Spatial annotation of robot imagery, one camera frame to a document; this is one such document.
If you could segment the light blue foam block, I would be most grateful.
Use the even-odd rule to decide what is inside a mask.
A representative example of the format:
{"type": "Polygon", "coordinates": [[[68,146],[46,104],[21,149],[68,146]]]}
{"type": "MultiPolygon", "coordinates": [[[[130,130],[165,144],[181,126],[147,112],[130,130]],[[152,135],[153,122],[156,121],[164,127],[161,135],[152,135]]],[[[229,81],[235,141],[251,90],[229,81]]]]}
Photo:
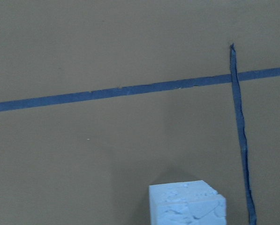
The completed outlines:
{"type": "Polygon", "coordinates": [[[226,199],[203,180],[149,186],[152,225],[226,225],[226,199]]]}

